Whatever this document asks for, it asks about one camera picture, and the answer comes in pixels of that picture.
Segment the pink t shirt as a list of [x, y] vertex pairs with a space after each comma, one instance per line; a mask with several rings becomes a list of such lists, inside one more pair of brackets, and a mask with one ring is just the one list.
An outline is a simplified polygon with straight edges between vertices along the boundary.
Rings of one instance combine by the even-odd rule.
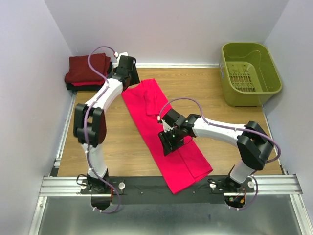
[[165, 114], [171, 105], [155, 79], [143, 80], [136, 87], [128, 88], [122, 98], [173, 194], [212, 172], [212, 166], [191, 137], [176, 141], [176, 133], [164, 132], [158, 123], [158, 114]]

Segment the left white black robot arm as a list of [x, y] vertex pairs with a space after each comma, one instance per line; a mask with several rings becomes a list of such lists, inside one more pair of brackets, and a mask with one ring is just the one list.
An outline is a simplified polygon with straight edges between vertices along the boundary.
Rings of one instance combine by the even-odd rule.
[[78, 103], [74, 110], [73, 134], [81, 144], [88, 163], [87, 179], [80, 184], [82, 191], [118, 193], [117, 187], [109, 183], [104, 161], [103, 142], [107, 134], [105, 112], [123, 91], [140, 80], [134, 57], [123, 52], [117, 62], [117, 67], [113, 68], [96, 95], [84, 104]]

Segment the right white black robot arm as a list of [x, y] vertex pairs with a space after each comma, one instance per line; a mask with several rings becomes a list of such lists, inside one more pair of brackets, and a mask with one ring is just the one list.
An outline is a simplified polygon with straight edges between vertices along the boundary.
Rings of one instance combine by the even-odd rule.
[[164, 155], [181, 148], [187, 136], [211, 138], [236, 146], [241, 159], [220, 183], [222, 189], [230, 192], [237, 192], [251, 174], [264, 169], [275, 146], [273, 140], [254, 121], [229, 124], [196, 114], [185, 117], [174, 109], [158, 117], [157, 121], [163, 127], [158, 136]]

